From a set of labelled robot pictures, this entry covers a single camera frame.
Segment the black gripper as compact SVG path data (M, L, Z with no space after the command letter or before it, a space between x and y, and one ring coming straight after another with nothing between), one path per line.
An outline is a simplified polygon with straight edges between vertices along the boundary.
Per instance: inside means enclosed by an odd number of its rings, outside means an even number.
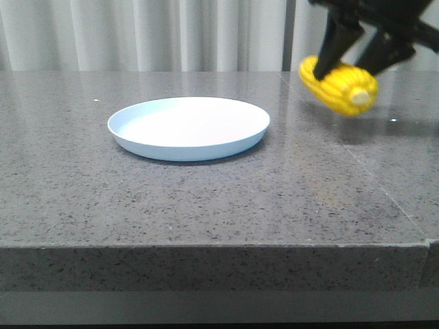
M376 32L355 66L371 75L409 60L413 42L438 53L438 29L420 19L431 1L311 1L336 12L327 15L327 26L314 77L321 81L339 63L342 56L359 40L364 21L375 25Z

